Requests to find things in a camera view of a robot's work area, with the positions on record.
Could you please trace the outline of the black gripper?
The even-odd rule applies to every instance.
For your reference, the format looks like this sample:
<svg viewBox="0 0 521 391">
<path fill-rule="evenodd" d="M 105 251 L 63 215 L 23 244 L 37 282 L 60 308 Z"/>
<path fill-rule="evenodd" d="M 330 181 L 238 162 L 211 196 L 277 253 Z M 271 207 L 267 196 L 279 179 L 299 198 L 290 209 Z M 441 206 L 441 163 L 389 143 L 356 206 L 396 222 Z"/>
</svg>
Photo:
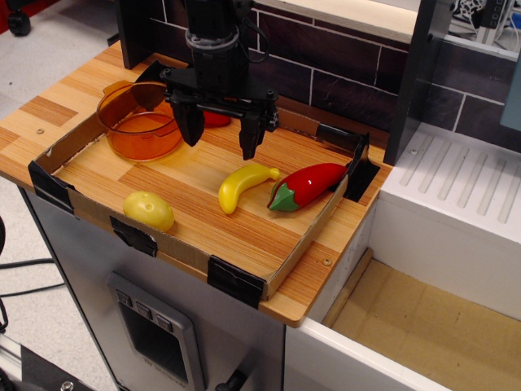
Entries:
<svg viewBox="0 0 521 391">
<path fill-rule="evenodd" d="M 278 93 L 249 73 L 249 58 L 238 38 L 188 38 L 192 66 L 160 72 L 182 138 L 190 147 L 204 132 L 204 111 L 240 119 L 239 145 L 250 160 L 266 130 L 278 127 Z"/>
</svg>

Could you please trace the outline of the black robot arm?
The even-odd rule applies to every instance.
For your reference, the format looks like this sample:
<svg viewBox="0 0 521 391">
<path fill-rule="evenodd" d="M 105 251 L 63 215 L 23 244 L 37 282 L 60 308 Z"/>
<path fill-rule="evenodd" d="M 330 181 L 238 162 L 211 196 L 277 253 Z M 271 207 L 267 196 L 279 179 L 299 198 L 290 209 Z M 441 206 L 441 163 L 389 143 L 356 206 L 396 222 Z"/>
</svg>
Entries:
<svg viewBox="0 0 521 391">
<path fill-rule="evenodd" d="M 278 92 L 251 74 L 248 30 L 262 34 L 247 17 L 251 1 L 187 1 L 186 44 L 190 68 L 160 74 L 183 140 L 193 147 L 205 129 L 205 113 L 240 121 L 239 145 L 250 160 L 265 132 L 278 127 Z"/>
</svg>

